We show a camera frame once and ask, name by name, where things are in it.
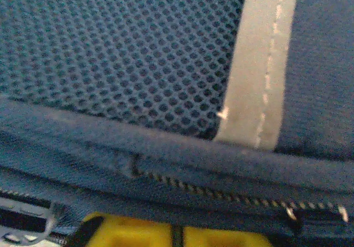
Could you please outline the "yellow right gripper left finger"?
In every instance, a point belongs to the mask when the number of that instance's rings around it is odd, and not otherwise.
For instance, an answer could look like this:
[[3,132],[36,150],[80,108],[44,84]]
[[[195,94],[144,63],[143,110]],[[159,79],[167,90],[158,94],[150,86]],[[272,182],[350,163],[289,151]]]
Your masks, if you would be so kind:
[[94,212],[87,215],[65,246],[172,246],[172,228],[158,223]]

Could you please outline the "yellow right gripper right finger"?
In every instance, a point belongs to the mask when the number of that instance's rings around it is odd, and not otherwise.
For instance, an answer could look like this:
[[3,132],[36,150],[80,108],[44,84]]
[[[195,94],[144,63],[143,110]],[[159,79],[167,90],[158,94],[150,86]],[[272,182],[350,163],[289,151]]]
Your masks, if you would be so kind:
[[270,241],[262,234],[244,231],[184,228],[184,246],[200,247],[268,247]]

